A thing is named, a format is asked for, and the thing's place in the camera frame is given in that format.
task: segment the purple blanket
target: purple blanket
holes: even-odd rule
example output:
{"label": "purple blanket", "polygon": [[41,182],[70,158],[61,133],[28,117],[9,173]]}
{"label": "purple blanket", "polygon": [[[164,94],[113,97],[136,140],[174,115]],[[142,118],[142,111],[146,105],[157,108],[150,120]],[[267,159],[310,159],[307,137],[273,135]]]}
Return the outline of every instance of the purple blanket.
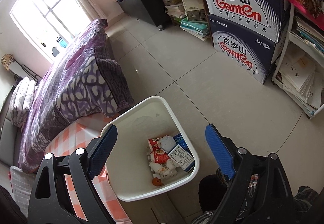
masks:
{"label": "purple blanket", "polygon": [[19,167],[33,172],[47,145],[82,116],[112,117],[134,104],[106,40],[107,21],[93,21],[59,54],[40,81],[22,132]]}

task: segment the trash can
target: trash can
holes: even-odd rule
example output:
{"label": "trash can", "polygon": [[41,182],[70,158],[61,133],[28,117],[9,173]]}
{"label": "trash can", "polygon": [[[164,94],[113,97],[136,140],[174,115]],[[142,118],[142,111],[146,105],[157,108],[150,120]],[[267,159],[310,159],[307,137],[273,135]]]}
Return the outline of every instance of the trash can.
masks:
{"label": "trash can", "polygon": [[[116,196],[126,202],[146,199],[191,181],[199,170],[199,157],[165,99],[152,96],[122,114],[109,124],[114,124],[118,137],[106,161],[109,183]],[[108,125],[102,130],[106,133]],[[152,184],[152,172],[147,159],[148,139],[181,133],[187,143],[195,166],[185,172],[177,167],[178,174],[163,180],[164,186]]]}

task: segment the silver screw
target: silver screw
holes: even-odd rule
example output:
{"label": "silver screw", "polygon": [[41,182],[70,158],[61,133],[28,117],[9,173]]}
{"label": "silver screw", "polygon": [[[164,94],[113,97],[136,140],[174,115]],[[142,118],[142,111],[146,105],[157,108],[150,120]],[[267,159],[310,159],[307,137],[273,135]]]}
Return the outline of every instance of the silver screw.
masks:
{"label": "silver screw", "polygon": [[272,153],[270,155],[270,157],[273,159],[273,160],[277,160],[278,159],[278,156],[275,154],[275,153]]}
{"label": "silver screw", "polygon": [[52,153],[47,153],[46,155],[45,155],[45,159],[51,159],[52,158]]}
{"label": "silver screw", "polygon": [[239,154],[245,155],[246,154],[246,149],[245,148],[239,148]]}
{"label": "silver screw", "polygon": [[78,148],[77,150],[76,150],[76,154],[77,155],[82,155],[83,153],[84,153],[84,148]]}

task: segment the tiled floor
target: tiled floor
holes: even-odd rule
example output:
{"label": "tiled floor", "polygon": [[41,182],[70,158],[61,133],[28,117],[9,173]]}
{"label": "tiled floor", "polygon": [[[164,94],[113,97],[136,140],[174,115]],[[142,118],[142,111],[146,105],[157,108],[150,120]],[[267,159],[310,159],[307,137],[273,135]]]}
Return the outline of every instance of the tiled floor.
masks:
{"label": "tiled floor", "polygon": [[199,153],[197,177],[168,193],[187,223],[200,212],[199,181],[217,169],[204,137],[208,123],[252,154],[277,152],[293,193],[301,185],[321,191],[324,112],[307,119],[278,86],[261,85],[211,43],[178,26],[158,31],[127,16],[106,33],[136,103],[165,98]]}

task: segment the gray headboard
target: gray headboard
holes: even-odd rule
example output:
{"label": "gray headboard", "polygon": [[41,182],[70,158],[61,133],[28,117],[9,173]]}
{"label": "gray headboard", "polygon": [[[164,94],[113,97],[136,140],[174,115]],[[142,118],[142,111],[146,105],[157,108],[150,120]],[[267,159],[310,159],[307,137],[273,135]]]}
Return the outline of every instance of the gray headboard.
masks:
{"label": "gray headboard", "polygon": [[0,162],[7,166],[18,166],[19,149],[21,142],[20,128],[11,123],[8,114],[9,103],[12,93],[15,90],[13,86],[6,96],[0,111]]}

